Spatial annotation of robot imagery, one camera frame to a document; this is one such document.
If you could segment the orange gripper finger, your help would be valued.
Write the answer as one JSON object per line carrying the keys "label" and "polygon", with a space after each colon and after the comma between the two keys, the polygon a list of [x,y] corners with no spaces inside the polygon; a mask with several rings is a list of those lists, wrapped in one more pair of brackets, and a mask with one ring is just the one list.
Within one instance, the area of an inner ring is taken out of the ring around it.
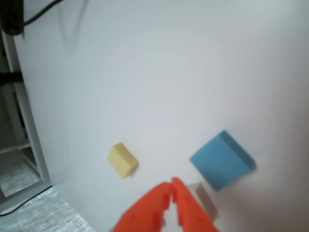
{"label": "orange gripper finger", "polygon": [[158,184],[121,215],[113,231],[161,231],[164,223],[164,212],[169,208],[171,193],[171,183]]}
{"label": "orange gripper finger", "polygon": [[171,187],[172,201],[177,205],[178,224],[184,232],[218,232],[181,179],[172,178]]}

